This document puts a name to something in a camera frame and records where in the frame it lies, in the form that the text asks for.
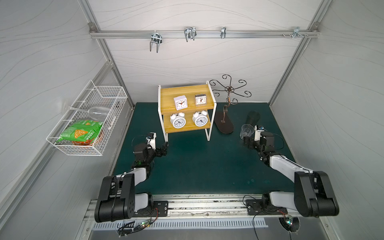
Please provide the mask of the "white twin-bell alarm clock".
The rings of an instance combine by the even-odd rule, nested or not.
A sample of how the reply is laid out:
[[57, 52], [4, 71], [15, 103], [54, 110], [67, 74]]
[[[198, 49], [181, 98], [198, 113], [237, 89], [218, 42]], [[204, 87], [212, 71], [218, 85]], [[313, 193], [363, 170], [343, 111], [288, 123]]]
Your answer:
[[193, 113], [193, 122], [197, 127], [203, 127], [208, 123], [208, 112], [203, 111], [196, 111]]

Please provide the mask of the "white square alarm clock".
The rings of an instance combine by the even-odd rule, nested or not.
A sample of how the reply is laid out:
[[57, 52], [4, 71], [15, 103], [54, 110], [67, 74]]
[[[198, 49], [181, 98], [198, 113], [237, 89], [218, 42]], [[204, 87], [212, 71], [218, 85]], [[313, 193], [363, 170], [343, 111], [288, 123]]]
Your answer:
[[177, 111], [186, 109], [188, 107], [188, 100], [185, 95], [174, 98], [175, 108]]

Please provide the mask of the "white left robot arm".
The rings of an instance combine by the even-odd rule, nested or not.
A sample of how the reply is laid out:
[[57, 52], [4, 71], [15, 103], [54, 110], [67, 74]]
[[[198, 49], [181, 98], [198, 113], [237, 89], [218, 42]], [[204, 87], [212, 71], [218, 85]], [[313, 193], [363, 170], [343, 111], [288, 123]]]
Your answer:
[[103, 178], [94, 213], [97, 223], [130, 219], [140, 210], [147, 210], [150, 215], [153, 213], [152, 194], [137, 194], [136, 186], [149, 178], [154, 159], [166, 156], [168, 147], [168, 142], [160, 148], [138, 144], [134, 147], [135, 161], [130, 171]]

